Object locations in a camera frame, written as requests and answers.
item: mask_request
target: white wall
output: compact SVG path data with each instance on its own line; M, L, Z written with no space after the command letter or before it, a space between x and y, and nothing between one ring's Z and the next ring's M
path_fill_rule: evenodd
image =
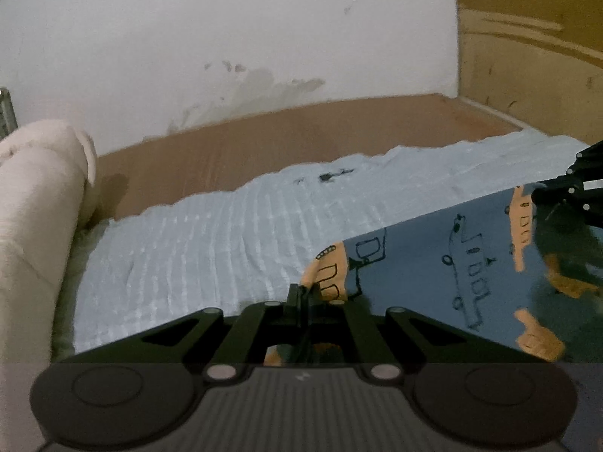
M292 105L455 96L457 53L456 0L0 0L18 122L68 119L99 153Z

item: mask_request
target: silver screw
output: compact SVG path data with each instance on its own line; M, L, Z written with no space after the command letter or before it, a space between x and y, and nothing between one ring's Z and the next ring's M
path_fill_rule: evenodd
M398 367L389 363L380 363L371 369L371 375L382 381L396 379L400 377L401 373L402 371Z
M212 365L207 369L207 376L216 381L225 381L236 376L236 369L232 365Z

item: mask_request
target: beige wall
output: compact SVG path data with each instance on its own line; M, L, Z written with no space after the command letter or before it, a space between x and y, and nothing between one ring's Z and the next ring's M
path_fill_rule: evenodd
M458 0L460 94L603 140L603 0Z

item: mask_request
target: white cloth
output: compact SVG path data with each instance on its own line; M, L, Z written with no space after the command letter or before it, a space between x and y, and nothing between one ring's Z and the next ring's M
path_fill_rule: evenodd
M29 388L50 361L73 234L95 208L95 162L92 141L62 121L32 123L0 142L2 451L31 450L41 438L27 426L35 424Z

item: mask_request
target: light blue striped cloth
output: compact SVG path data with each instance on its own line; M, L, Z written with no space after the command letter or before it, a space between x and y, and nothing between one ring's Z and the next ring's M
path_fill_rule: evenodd
M284 300L334 241L563 175L585 145L536 131L438 149L396 147L258 177L106 221L73 243L55 317L55 358L204 307L238 314ZM325 173L347 173L323 181Z

